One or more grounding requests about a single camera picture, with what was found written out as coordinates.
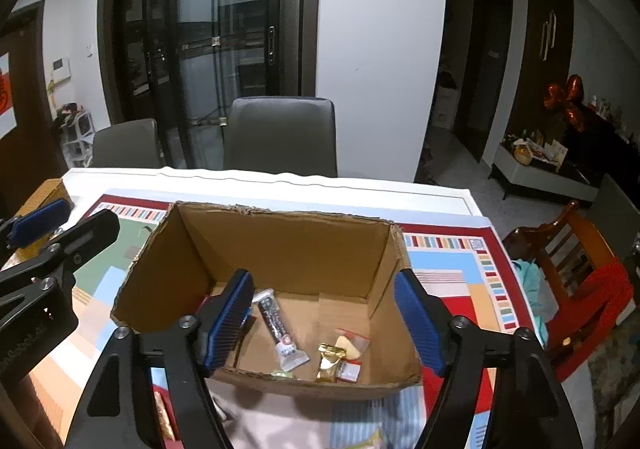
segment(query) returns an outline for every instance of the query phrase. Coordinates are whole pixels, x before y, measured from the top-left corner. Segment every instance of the wooden chair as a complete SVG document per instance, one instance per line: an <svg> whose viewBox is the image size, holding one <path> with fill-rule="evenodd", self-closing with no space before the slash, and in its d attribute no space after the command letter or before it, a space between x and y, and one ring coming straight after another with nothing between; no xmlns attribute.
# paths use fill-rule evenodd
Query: wooden chair
<svg viewBox="0 0 640 449"><path fill-rule="evenodd" d="M628 278L621 276L621 271L626 274L622 265L595 225L578 214L578 207L578 202L572 201L554 222L540 227L518 227L504 239L511 259L535 261L542 269L558 302L559 312L547 324L549 343L546 350L561 380L586 359L588 350L593 351L604 339L613 327L611 316L617 315L618 308L622 311L632 295ZM609 280L607 273L603 277L602 271L594 274L580 290L580 285L597 269L611 271L610 281L615 283L619 294L608 298ZM598 292L609 301L598 301ZM589 301L591 308L596 302L598 309L588 309L589 314L593 314L589 320L575 331L568 331L566 325L571 321L566 321L567 315L572 311L583 311L579 306L589 305Z"/></svg>

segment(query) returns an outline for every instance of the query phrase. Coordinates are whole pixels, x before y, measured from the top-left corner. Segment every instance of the cardboard box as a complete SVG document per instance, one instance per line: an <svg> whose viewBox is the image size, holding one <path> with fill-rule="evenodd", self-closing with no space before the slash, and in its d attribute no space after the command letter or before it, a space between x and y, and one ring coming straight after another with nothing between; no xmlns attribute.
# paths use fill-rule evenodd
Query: cardboard box
<svg viewBox="0 0 640 449"><path fill-rule="evenodd" d="M393 276L408 266L402 232L385 220L176 203L130 267L112 317L142 333L165 329L247 269L257 289L276 291L311 360L295 369L299 380L271 376L274 343L254 306L255 323L214 378L282 395L372 399L420 379L393 296ZM318 345L335 343L336 328L371 339L356 384L314 382Z"/></svg>
<svg viewBox="0 0 640 449"><path fill-rule="evenodd" d="M50 178L40 184L40 187L38 187L33 192L33 194L28 198L24 205L20 207L15 215L24 216L25 214L29 214L39 207L50 204L52 201L57 200L58 198L63 198L73 207L73 202L71 201L69 193L66 191L65 185L62 182L62 178ZM27 261L27 259L31 259L32 257L38 255L38 253L40 252L40 248L45 243L47 243L47 241L49 241L50 237L51 234L46 235L29 245L29 247L26 247L25 249L18 249L17 251L15 251L15 257L17 261Z"/></svg>

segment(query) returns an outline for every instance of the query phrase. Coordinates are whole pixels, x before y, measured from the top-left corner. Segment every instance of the red paper poster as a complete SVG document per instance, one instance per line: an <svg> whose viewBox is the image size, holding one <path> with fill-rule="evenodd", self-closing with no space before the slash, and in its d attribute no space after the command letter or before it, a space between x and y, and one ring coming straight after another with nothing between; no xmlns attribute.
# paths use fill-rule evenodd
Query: red paper poster
<svg viewBox="0 0 640 449"><path fill-rule="evenodd" d="M11 97L9 53L0 57L0 139L15 128L14 104Z"/></svg>

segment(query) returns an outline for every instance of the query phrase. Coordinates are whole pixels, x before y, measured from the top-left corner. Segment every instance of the screw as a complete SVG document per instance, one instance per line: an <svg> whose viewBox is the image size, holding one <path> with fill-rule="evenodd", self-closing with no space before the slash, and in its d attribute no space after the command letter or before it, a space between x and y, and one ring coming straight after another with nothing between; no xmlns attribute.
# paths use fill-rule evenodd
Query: screw
<svg viewBox="0 0 640 449"><path fill-rule="evenodd" d="M533 332L526 327L520 328L518 335L526 341L528 341L529 339L533 339Z"/></svg>
<svg viewBox="0 0 640 449"><path fill-rule="evenodd" d="M115 333L113 334L116 339L124 339L127 335L129 335L129 329L126 326L120 326L116 328Z"/></svg>
<svg viewBox="0 0 640 449"><path fill-rule="evenodd" d="M196 324L196 321L197 320L193 317L193 315L183 315L182 317L180 317L178 323L180 324L180 328L189 328Z"/></svg>
<svg viewBox="0 0 640 449"><path fill-rule="evenodd" d="M460 328L460 330L462 330L463 328L466 328L467 326L469 326L470 323L471 323L471 321L469 321L463 315L456 315L451 320L451 324L453 324L453 326L455 326L455 328Z"/></svg>
<svg viewBox="0 0 640 449"><path fill-rule="evenodd" d="M54 277L46 277L45 279L42 280L42 283L40 283L40 289L42 290L48 290L49 288L51 288L56 282L56 279Z"/></svg>

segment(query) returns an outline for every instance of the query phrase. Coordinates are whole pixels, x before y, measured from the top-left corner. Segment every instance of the brown door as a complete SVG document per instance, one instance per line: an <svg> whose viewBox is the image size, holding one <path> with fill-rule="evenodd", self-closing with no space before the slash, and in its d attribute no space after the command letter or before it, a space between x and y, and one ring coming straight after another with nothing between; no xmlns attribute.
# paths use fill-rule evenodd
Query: brown door
<svg viewBox="0 0 640 449"><path fill-rule="evenodd" d="M522 66L508 133L540 130L549 139L562 136L561 115L548 112L543 99L549 83L566 83L573 42L574 0L529 0Z"/></svg>
<svg viewBox="0 0 640 449"><path fill-rule="evenodd" d="M8 75L2 73L2 88L10 90L16 123L0 138L0 217L15 214L44 180L66 168L52 135L38 30L36 7L21 10L0 32L0 58L6 63L8 54L9 66Z"/></svg>
<svg viewBox="0 0 640 449"><path fill-rule="evenodd" d="M474 0L454 133L480 160L498 105L511 39L513 0Z"/></svg>

